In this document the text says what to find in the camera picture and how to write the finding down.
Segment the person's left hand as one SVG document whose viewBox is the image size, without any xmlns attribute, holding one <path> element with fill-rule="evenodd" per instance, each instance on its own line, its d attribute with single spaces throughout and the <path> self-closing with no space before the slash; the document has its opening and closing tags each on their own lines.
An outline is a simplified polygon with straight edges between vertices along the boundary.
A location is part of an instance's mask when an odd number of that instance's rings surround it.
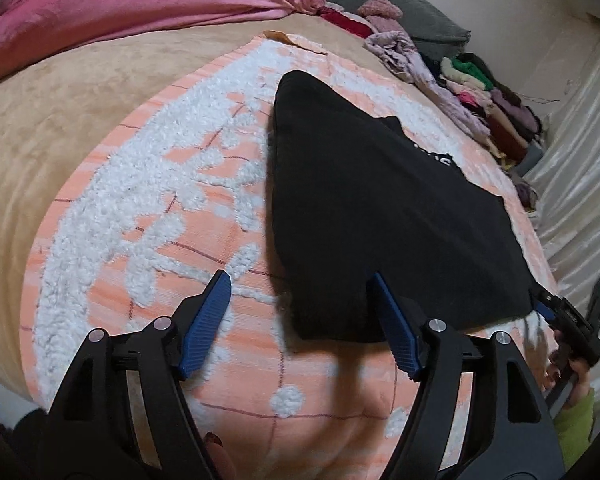
<svg viewBox="0 0 600 480">
<path fill-rule="evenodd" d="M 222 440 L 212 432 L 204 436 L 204 446 L 222 480 L 236 480 L 237 472 L 233 461 L 226 452 Z"/>
</svg>

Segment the person's right hand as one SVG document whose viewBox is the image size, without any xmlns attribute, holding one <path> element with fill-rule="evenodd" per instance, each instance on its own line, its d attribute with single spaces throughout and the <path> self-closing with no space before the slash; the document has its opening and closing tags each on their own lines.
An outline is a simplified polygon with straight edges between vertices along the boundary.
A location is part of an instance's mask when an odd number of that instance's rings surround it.
<svg viewBox="0 0 600 480">
<path fill-rule="evenodd" d="M 556 386 L 556 382 L 562 377 L 562 369 L 560 364 L 560 350 L 556 349 L 550 352 L 548 356 L 548 364 L 542 378 L 542 389 L 550 390 Z M 570 410 L 578 403 L 584 400 L 592 391 L 590 385 L 590 367 L 584 359 L 569 360 L 568 370 L 571 372 L 570 380 L 572 382 L 571 392 L 567 400 L 565 400 L 562 408 Z"/>
</svg>

